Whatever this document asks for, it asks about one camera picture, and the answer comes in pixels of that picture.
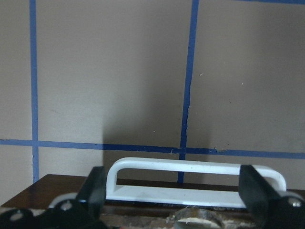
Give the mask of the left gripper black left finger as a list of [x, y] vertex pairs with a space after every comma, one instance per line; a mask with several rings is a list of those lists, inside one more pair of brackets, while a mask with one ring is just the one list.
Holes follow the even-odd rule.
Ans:
[[78, 229], [105, 229], [100, 220], [106, 199], [106, 174], [103, 166], [93, 167], [75, 201], [78, 208]]

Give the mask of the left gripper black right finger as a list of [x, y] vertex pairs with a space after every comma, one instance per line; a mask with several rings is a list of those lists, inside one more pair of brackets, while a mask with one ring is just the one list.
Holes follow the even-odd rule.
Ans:
[[305, 227], [305, 199], [295, 192], [275, 190], [252, 165], [240, 166], [239, 196], [262, 229]]

